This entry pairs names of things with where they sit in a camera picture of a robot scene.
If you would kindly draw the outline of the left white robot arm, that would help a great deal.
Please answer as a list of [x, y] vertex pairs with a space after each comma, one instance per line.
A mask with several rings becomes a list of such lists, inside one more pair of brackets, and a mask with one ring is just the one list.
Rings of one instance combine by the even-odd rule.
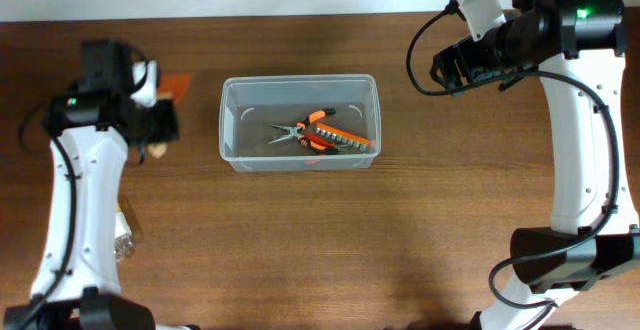
[[179, 138], [176, 108], [158, 99], [158, 67], [111, 39], [81, 45], [82, 74], [49, 100], [53, 191], [30, 300], [9, 307], [6, 329], [156, 329], [151, 310], [124, 298], [117, 272], [120, 180], [130, 148]]

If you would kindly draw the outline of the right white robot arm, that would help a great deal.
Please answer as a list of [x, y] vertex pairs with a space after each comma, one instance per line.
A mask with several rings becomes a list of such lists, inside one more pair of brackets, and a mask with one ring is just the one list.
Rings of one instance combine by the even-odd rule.
[[467, 38], [433, 59], [449, 94], [538, 78], [549, 107], [555, 171], [547, 227], [519, 228], [513, 271], [475, 329], [538, 329], [564, 302], [639, 265], [639, 216], [627, 189], [621, 86], [627, 36], [623, 0], [450, 0]]

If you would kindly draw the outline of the orange black needle-nose pliers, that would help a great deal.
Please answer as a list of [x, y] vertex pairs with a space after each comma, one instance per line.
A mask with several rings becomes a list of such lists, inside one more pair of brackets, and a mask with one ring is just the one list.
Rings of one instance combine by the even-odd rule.
[[318, 120], [321, 120], [325, 117], [335, 115], [335, 114], [336, 114], [335, 108], [325, 108], [325, 109], [314, 111], [303, 120], [297, 122], [295, 126], [282, 126], [282, 125], [270, 124], [270, 127], [283, 130], [286, 132], [285, 135], [270, 141], [270, 144], [275, 144], [275, 143], [289, 141], [289, 140], [295, 140], [298, 144], [300, 144], [298, 142], [299, 137], [301, 137], [302, 135], [313, 135], [313, 134], [306, 133], [306, 129], [308, 127], [310, 127], [314, 122]]

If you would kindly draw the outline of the orange scraper wooden handle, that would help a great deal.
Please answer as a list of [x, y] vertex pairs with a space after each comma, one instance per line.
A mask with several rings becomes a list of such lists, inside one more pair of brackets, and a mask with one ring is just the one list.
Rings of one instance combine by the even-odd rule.
[[[185, 96], [192, 81], [192, 75], [187, 73], [169, 74], [162, 81], [157, 90], [158, 100], [172, 100], [178, 103]], [[154, 158], [161, 158], [168, 149], [167, 143], [152, 143], [146, 146], [146, 151]]]

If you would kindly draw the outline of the clear box coloured connectors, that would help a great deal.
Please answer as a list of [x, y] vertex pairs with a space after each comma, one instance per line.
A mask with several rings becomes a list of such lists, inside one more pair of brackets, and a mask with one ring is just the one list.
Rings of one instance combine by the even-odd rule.
[[117, 262], [131, 256], [136, 246], [134, 234], [120, 206], [115, 212], [114, 256]]

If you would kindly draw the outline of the clear plastic container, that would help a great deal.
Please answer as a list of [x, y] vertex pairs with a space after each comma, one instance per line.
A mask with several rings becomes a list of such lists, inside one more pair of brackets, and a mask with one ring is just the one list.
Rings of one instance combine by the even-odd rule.
[[221, 157], [237, 172], [365, 169], [381, 151], [366, 74], [236, 77], [223, 86]]

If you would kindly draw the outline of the small red cutting pliers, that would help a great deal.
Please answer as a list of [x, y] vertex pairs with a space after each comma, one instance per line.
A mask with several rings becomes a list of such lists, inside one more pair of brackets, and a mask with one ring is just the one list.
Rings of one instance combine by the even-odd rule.
[[347, 155], [346, 148], [337, 142], [328, 141], [325, 138], [316, 135], [302, 135], [298, 138], [298, 142], [320, 155]]

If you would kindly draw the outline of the socket bit rail orange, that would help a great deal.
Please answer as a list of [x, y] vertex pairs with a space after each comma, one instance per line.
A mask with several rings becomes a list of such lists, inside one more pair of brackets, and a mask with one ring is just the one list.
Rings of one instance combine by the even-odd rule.
[[356, 136], [326, 124], [318, 124], [316, 126], [316, 133], [339, 146], [350, 147], [360, 151], [368, 150], [371, 145], [371, 142], [366, 138]]

